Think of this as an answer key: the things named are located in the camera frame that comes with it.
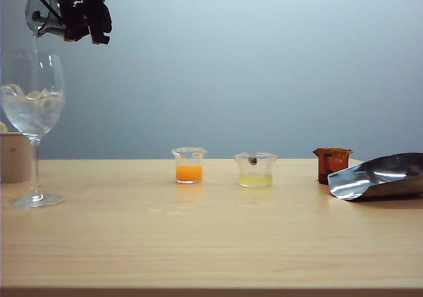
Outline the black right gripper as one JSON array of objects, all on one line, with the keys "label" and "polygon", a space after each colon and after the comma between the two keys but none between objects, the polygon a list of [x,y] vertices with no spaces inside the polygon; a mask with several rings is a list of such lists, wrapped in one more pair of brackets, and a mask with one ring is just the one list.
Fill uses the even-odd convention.
[{"label": "black right gripper", "polygon": [[108,44],[112,20],[104,0],[59,0],[64,40],[77,42],[90,34],[93,44]]}]

